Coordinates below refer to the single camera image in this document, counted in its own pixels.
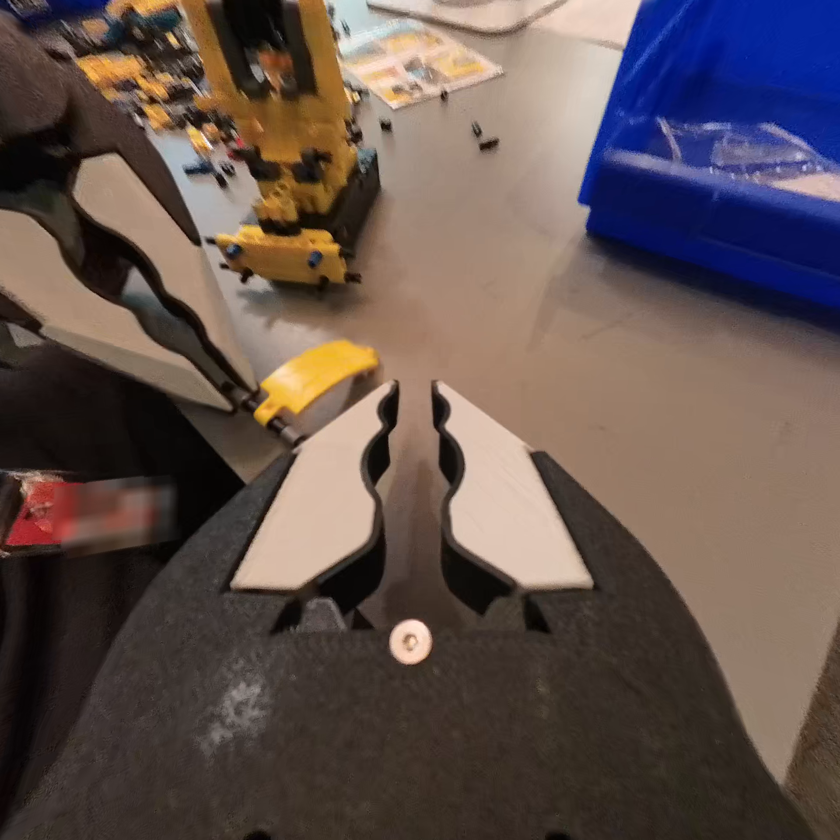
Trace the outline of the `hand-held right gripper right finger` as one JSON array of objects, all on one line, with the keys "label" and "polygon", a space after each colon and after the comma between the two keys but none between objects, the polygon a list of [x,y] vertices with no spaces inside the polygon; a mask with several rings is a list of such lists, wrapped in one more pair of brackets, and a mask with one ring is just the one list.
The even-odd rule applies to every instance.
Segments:
[{"label": "hand-held right gripper right finger", "polygon": [[440,564],[455,598],[485,615],[513,596],[593,590],[536,451],[443,381],[432,382],[431,397],[448,484]]}]

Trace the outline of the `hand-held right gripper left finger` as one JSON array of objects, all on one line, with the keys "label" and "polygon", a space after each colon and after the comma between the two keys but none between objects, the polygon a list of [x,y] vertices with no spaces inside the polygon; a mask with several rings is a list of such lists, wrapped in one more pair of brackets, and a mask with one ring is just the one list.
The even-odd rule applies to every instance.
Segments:
[{"label": "hand-held right gripper left finger", "polygon": [[385,569],[377,484],[391,464],[400,396],[399,382],[385,381],[294,449],[232,593],[279,595],[293,613],[330,600],[346,616],[375,592]]}]

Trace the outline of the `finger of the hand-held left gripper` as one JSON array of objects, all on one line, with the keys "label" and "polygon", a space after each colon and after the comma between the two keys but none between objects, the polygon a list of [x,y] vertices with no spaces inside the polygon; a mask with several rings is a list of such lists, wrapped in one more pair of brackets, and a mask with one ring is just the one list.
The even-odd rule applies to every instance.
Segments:
[{"label": "finger of the hand-held left gripper", "polygon": [[156,307],[119,312],[104,359],[179,398],[257,389],[193,217],[161,156],[107,152],[80,160],[70,200],[128,260]]},{"label": "finger of the hand-held left gripper", "polygon": [[37,321],[42,338],[170,396],[233,412],[193,362],[153,341],[131,310],[81,283],[31,216],[1,212],[1,263],[2,295]]}]

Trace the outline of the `yellow curved toy panel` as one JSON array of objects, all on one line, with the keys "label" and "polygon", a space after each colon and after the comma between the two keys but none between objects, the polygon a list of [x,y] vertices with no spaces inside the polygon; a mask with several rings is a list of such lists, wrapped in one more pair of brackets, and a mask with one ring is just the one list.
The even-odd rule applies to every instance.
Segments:
[{"label": "yellow curved toy panel", "polygon": [[320,344],[271,372],[244,403],[262,427],[288,424],[337,386],[376,371],[376,350],[345,339]]}]

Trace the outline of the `yellow toy brick vehicle model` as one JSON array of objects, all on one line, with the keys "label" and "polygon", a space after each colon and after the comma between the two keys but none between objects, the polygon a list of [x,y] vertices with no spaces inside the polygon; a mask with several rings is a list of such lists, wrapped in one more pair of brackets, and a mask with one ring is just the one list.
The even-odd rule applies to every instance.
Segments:
[{"label": "yellow toy brick vehicle model", "polygon": [[323,291],[357,285],[349,267],[381,190],[376,150],[361,148],[327,2],[181,2],[208,93],[229,118],[258,195],[222,265]]}]

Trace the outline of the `pile of toy brick parts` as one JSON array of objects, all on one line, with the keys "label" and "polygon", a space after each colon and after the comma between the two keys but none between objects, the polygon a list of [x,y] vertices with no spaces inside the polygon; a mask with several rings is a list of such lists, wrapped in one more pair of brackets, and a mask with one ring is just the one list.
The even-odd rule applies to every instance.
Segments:
[{"label": "pile of toy brick parts", "polygon": [[110,2],[97,17],[57,28],[59,44],[106,99],[142,128],[187,135],[195,161],[184,166],[186,176],[230,187],[240,141],[232,121],[207,108],[203,63],[181,2]]}]

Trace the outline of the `person's dark clothing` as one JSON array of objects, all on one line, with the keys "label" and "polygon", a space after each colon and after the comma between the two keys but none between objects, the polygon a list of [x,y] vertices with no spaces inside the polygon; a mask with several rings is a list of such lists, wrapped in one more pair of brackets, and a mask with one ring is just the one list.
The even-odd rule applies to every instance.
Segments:
[{"label": "person's dark clothing", "polygon": [[171,540],[2,559],[2,823],[64,748],[154,577],[244,482],[170,398],[51,344],[2,366],[2,471],[171,492]]}]

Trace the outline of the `yellow printed sticker sheet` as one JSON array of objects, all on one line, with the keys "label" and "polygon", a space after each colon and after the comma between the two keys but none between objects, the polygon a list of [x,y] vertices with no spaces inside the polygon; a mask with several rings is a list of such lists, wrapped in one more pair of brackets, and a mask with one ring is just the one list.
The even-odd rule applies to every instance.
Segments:
[{"label": "yellow printed sticker sheet", "polygon": [[434,28],[395,18],[338,42],[343,74],[395,111],[502,77],[498,63]]}]

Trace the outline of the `clear plastic bag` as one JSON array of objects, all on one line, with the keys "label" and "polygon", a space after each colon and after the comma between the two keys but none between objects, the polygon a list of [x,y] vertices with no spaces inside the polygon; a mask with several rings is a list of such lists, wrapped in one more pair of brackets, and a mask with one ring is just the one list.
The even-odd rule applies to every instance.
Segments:
[{"label": "clear plastic bag", "polygon": [[674,163],[788,193],[839,202],[839,164],[773,122],[678,122],[656,118],[657,153]]}]

